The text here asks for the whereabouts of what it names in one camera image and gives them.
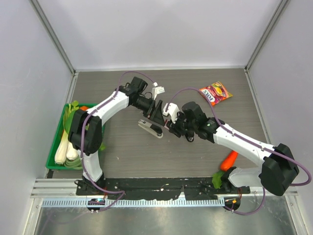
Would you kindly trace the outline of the red white staple box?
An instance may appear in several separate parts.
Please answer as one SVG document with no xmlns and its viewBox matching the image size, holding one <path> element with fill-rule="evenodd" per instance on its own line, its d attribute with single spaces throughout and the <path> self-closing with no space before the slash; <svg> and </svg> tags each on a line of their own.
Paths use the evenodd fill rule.
<svg viewBox="0 0 313 235">
<path fill-rule="evenodd" d="M 165 125 L 164 125 L 164 127 L 165 127 L 166 129 L 169 129 L 169 127 L 168 127 L 168 121 L 169 121 L 169 120 L 166 120 Z"/>
</svg>

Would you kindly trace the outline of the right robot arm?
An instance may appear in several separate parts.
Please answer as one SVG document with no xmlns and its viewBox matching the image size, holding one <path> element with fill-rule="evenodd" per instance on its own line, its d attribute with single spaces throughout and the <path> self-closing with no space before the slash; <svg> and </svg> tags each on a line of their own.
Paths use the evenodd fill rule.
<svg viewBox="0 0 313 235">
<path fill-rule="evenodd" d="M 166 122 L 169 132 L 177 137 L 185 136 L 192 142 L 197 135 L 239 153 L 256 165 L 227 170 L 221 180 L 221 188 L 226 193 L 233 193 L 241 187 L 264 187 L 270 193 L 282 196 L 299 173 L 288 146 L 282 143 L 273 146 L 244 135 L 220 119 L 207 117 L 193 101 L 181 109 L 174 103 L 166 103 L 162 112 L 170 117 Z"/>
</svg>

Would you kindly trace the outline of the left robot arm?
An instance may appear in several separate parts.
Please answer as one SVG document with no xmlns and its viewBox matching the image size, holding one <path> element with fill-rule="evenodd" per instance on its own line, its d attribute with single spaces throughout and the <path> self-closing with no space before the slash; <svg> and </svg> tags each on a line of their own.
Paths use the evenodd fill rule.
<svg viewBox="0 0 313 235">
<path fill-rule="evenodd" d="M 118 86 L 111 96 L 90 110 L 77 110 L 73 114 L 68 140 L 80 154 L 83 179 L 88 182 L 87 189 L 93 195 L 100 195 L 105 187 L 98 150 L 103 139 L 103 125 L 110 118 L 121 110 L 134 106 L 150 121 L 160 126 L 165 125 L 161 110 L 162 101 L 156 103 L 157 95 L 164 93 L 165 89 L 155 82 L 152 97 L 146 98 L 142 92 L 147 86 L 147 82 L 143 79 L 134 77 L 130 84 Z"/>
</svg>

